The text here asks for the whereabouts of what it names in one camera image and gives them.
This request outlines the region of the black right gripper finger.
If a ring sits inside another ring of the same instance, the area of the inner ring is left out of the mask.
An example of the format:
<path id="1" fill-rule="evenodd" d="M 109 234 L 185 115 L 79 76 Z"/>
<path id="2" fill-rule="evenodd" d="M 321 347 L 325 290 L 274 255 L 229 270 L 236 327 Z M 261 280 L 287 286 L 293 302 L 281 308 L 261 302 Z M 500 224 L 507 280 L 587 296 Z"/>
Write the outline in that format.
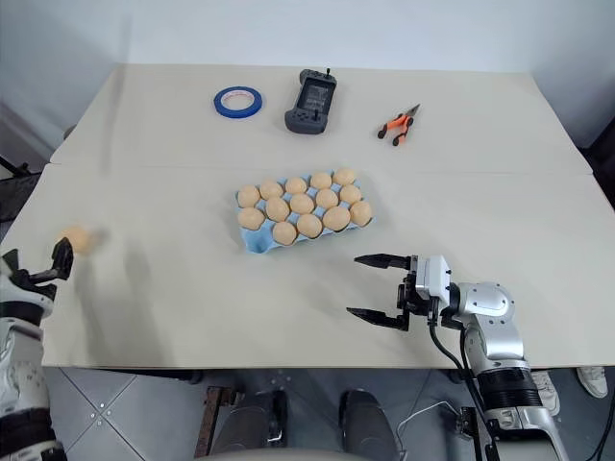
<path id="1" fill-rule="evenodd" d="M 383 311 L 366 308 L 347 307 L 346 310 L 371 325 L 394 328 L 401 331 L 409 330 L 409 313 L 405 310 L 396 317 L 387 316 Z"/>
<path id="2" fill-rule="evenodd" d="M 408 272 L 412 271 L 411 256 L 389 254 L 360 255 L 354 258 L 354 262 L 379 269 L 388 269 L 393 267 L 403 269 Z"/>

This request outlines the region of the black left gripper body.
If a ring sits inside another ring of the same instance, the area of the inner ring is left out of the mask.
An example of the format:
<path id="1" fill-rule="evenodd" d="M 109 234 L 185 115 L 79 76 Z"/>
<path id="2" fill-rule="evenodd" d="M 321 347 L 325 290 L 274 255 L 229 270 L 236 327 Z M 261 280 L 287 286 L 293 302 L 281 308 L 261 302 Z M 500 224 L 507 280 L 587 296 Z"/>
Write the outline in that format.
<path id="1" fill-rule="evenodd" d="M 52 280 L 55 278 L 55 269 L 49 269 L 36 274 L 30 274 L 25 269 L 19 269 L 15 272 L 15 285 L 29 292 L 55 294 L 56 285 L 52 283 Z"/>

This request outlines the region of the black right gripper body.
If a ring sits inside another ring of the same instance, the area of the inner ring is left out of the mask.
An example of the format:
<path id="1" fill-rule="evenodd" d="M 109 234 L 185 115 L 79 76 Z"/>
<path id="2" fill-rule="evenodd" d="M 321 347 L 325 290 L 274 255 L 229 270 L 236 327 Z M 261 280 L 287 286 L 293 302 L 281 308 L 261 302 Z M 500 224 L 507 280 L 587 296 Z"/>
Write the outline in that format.
<path id="1" fill-rule="evenodd" d="M 439 299 L 430 294 L 420 294 L 416 288 L 416 274 L 409 272 L 398 286 L 397 307 L 402 311 L 397 319 L 403 327 L 410 324 L 410 315 L 427 318 L 429 327 L 437 326 Z"/>

